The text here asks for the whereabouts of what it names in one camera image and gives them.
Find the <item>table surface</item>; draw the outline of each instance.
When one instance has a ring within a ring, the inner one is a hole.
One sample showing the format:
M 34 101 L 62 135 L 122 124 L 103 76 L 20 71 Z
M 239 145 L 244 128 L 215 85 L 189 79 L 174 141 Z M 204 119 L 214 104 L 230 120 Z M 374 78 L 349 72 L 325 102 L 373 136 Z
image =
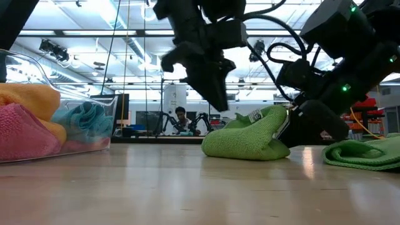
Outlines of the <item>table surface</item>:
M 269 162 L 199 145 L 110 151 L 0 168 L 0 224 L 400 224 L 400 175 L 323 164 L 321 147 Z

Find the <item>clear plastic bin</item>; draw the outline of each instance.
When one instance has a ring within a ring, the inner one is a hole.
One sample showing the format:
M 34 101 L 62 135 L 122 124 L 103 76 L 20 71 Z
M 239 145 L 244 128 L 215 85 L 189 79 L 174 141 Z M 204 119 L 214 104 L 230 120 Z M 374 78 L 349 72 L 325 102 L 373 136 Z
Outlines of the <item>clear plastic bin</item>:
M 53 86 L 33 58 L 0 50 L 0 163 L 109 149 L 116 100 Z

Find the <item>green cloth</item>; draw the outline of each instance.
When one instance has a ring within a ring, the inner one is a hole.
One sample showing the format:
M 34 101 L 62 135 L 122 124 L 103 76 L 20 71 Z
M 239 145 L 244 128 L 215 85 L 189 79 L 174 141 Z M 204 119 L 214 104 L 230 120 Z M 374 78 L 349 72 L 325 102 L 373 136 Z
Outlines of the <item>green cloth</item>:
M 202 151 L 212 157 L 258 161 L 290 155 L 290 150 L 281 141 L 273 139 L 274 133 L 286 119 L 286 109 L 269 106 L 261 111 L 263 118 L 252 124 L 248 117 L 237 114 L 237 120 L 204 138 Z
M 373 141 L 345 140 L 326 147 L 325 163 L 334 166 L 383 171 L 400 168 L 400 134 Z

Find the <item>pink towel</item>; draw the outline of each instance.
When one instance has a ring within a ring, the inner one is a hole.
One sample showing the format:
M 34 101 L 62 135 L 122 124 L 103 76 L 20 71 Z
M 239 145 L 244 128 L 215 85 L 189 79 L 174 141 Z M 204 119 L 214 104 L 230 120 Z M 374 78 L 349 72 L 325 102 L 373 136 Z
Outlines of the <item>pink towel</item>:
M 83 143 L 81 141 L 67 141 L 62 146 L 61 153 L 79 153 L 84 151 L 97 151 L 109 148 L 110 138 L 105 137 L 98 142 Z
M 0 161 L 38 158 L 60 150 L 57 138 L 24 106 L 0 107 Z

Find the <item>man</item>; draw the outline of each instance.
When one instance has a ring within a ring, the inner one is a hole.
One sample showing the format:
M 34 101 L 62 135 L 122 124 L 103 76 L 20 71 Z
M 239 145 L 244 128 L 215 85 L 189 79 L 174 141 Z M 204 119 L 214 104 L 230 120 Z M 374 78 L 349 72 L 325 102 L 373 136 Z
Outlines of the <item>man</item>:
M 175 109 L 175 113 L 176 113 L 176 116 L 178 119 L 178 122 L 177 122 L 178 125 L 189 132 L 189 124 L 191 124 L 192 121 L 190 119 L 186 118 L 185 108 L 179 106 Z M 200 134 L 201 134 L 201 132 L 199 130 L 196 130 L 196 133 L 194 135 L 198 136 Z

